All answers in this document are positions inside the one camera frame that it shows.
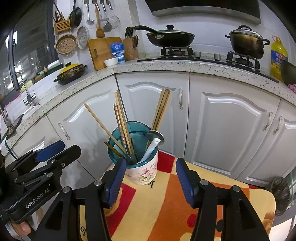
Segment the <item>bottle label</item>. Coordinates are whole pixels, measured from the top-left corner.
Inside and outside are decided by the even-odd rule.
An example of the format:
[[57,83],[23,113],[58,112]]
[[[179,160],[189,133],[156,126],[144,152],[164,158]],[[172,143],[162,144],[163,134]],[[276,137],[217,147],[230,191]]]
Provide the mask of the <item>bottle label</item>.
[[271,51],[271,64],[276,65],[276,67],[281,68],[281,62],[282,60],[288,61],[288,57],[283,55],[282,53],[279,53],[277,51],[272,50]]

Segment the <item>cooking oil bottle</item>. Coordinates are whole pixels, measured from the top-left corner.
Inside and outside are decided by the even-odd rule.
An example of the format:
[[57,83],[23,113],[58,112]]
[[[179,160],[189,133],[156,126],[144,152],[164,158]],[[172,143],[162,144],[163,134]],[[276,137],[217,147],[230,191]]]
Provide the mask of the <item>cooking oil bottle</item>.
[[288,53],[283,46],[280,38],[272,36],[274,42],[271,44],[271,71],[270,74],[283,82],[281,78],[281,61],[284,59],[288,61]]

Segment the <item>stove knob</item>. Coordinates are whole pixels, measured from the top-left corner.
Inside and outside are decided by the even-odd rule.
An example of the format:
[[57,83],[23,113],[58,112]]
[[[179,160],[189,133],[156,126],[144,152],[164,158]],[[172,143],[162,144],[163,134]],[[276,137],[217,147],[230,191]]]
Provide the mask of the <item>stove knob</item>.
[[194,57],[195,58],[200,58],[202,56],[201,52],[194,52]]
[[220,61],[220,60],[221,60],[221,55],[218,54],[218,53],[215,53],[215,54],[214,54],[214,60],[216,60],[216,61]]

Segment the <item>colorful tablecloth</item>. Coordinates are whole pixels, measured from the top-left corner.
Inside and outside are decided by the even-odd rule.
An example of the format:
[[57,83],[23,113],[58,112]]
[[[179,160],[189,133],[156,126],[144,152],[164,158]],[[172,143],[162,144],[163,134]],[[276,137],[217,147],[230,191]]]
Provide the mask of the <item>colorful tablecloth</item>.
[[[118,199],[111,209],[105,210],[112,241],[188,241],[195,224],[198,209],[192,209],[183,195],[176,173],[177,158],[159,152],[157,175],[148,185],[135,185],[126,177]],[[216,187],[239,186],[256,210],[269,234],[275,212],[275,199],[265,190],[257,189],[229,177],[187,163]],[[215,241],[221,239],[219,222],[223,206],[218,206]],[[84,206],[80,207],[80,232],[87,241]]]

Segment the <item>red dot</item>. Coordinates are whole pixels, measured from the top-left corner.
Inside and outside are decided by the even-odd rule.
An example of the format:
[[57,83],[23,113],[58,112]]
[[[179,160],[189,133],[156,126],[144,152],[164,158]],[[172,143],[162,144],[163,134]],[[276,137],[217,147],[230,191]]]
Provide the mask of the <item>red dot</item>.
[[190,228],[193,228],[194,227],[195,221],[196,221],[196,217],[197,217],[196,214],[191,214],[188,217],[188,219],[187,219],[187,225],[188,225],[188,227],[190,227]]

